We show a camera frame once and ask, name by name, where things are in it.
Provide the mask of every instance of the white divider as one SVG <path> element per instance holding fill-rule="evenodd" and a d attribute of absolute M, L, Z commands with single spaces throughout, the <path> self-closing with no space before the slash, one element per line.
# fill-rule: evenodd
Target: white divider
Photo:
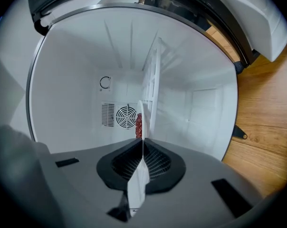
<path fill-rule="evenodd" d="M 147 124 L 145 121 L 145 110 L 141 100 L 137 104 L 137 114 L 142 114 L 142 140 L 147 137 Z M 144 162 L 144 156 L 139 162 L 135 172 L 128 181 L 128 201 L 130 207 L 130 214 L 133 217 L 136 214 L 137 209 L 141 207 L 145 199 L 145 186 L 150 182 L 149 170 Z"/>
<path fill-rule="evenodd" d="M 143 80 L 143 108 L 146 123 L 149 126 L 147 136 L 153 137 L 157 111 L 159 92 L 159 77 L 161 65 L 162 39 L 157 38 L 152 44 L 151 50 L 144 65 Z"/>

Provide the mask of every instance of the white panel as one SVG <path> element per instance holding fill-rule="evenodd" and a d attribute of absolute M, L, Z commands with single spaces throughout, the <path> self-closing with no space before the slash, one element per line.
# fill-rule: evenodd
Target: white panel
<path fill-rule="evenodd" d="M 192 105 L 196 107 L 214 109 L 215 94 L 216 90 L 214 89 L 194 91 L 192 96 Z"/>
<path fill-rule="evenodd" d="M 145 186 L 150 182 L 149 170 L 144 159 L 139 162 L 132 177 L 128 181 L 128 201 L 130 209 L 140 208 L 145 200 Z"/>
<path fill-rule="evenodd" d="M 156 38 L 153 42 L 151 50 L 147 56 L 144 65 L 142 100 L 147 122 L 149 122 L 149 132 L 147 135 L 150 138 L 154 137 L 156 124 L 156 113 L 158 105 L 159 81 L 160 81 L 160 66 L 162 53 L 162 39 Z"/>
<path fill-rule="evenodd" d="M 287 22 L 272 0 L 221 0 L 245 32 L 251 47 L 274 61 L 287 44 Z"/>

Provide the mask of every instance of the black vent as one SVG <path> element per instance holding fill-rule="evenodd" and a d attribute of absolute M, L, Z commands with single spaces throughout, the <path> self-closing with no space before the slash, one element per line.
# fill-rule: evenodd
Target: black vent
<path fill-rule="evenodd" d="M 134 139 L 99 160 L 97 173 L 109 188 L 127 191 L 128 181 L 142 157 L 150 176 L 150 182 L 145 186 L 146 194 L 169 191 L 182 179 L 186 165 L 179 155 L 148 138 L 144 140 L 144 148 L 142 145 L 141 139 Z"/>
<path fill-rule="evenodd" d="M 151 145 L 144 145 L 144 161 L 149 169 L 150 180 L 164 175 L 171 166 L 170 158 Z"/>
<path fill-rule="evenodd" d="M 139 142 L 127 151 L 116 156 L 111 162 L 112 169 L 127 181 L 133 176 L 134 171 L 143 157 L 141 146 L 142 143 Z"/>
<path fill-rule="evenodd" d="M 102 104 L 101 106 L 101 124 L 107 127 L 114 127 L 114 104 Z"/>

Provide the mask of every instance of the fan grille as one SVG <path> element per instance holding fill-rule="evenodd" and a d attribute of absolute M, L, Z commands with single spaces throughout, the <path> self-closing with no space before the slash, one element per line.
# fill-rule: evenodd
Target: fan grille
<path fill-rule="evenodd" d="M 116 113 L 117 123 L 124 128 L 131 128 L 135 125 L 136 111 L 128 106 L 121 107 Z"/>

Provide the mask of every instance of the white wall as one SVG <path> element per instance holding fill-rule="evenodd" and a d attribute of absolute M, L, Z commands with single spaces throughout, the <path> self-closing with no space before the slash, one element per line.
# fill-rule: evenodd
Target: white wall
<path fill-rule="evenodd" d="M 28 0 L 15 0 L 0 20 L 0 124 L 28 136 L 26 83 L 41 37 L 34 29 Z"/>
<path fill-rule="evenodd" d="M 36 141 L 51 152 L 91 148 L 94 66 L 74 37 L 50 31 L 34 65 L 30 113 Z"/>
<path fill-rule="evenodd" d="M 180 44 L 162 38 L 154 138 L 221 160 L 237 111 L 237 79 L 226 55 L 202 35 Z"/>

